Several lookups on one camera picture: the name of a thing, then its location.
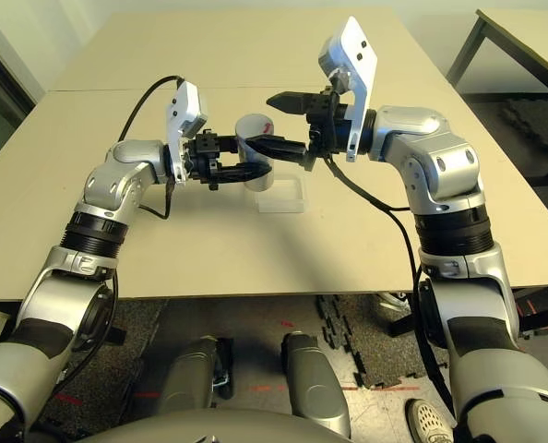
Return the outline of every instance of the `white mounting bracket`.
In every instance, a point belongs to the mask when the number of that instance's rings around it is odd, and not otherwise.
[[[364,118],[370,102],[376,72],[376,54],[354,17],[330,37],[319,53],[319,65],[328,78],[335,79],[337,92],[354,93],[346,161],[355,162]]]

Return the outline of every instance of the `metal screw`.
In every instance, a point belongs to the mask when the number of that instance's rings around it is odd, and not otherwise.
[[[444,160],[442,160],[440,157],[436,159],[436,162],[438,163],[438,167],[440,168],[440,171],[444,172],[447,169],[447,166],[444,163]]]
[[[469,161],[469,163],[475,163],[475,157],[473,157],[473,154],[471,154],[470,150],[465,150],[465,154],[467,154],[467,160]]]

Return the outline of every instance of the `wall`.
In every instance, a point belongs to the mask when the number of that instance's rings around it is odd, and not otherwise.
[[[113,12],[338,4],[337,0],[0,0],[0,31],[39,85],[47,90],[67,62]],[[343,1],[341,4],[393,6],[413,37],[444,73],[468,35],[476,18],[474,11],[478,7],[548,9],[548,0],[355,0]],[[494,92],[547,89],[492,43],[487,42],[461,80],[460,90]]]

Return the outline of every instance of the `black ribbed joint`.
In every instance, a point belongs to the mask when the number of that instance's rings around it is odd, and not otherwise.
[[[128,226],[118,221],[74,212],[65,228],[61,246],[95,256],[116,258]]]
[[[435,256],[479,254],[494,245],[485,205],[437,215],[416,215],[422,251]]]

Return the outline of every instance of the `clear plastic container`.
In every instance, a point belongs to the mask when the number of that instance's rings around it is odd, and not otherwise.
[[[307,200],[303,178],[291,174],[275,174],[270,189],[256,192],[258,212],[305,212]]]

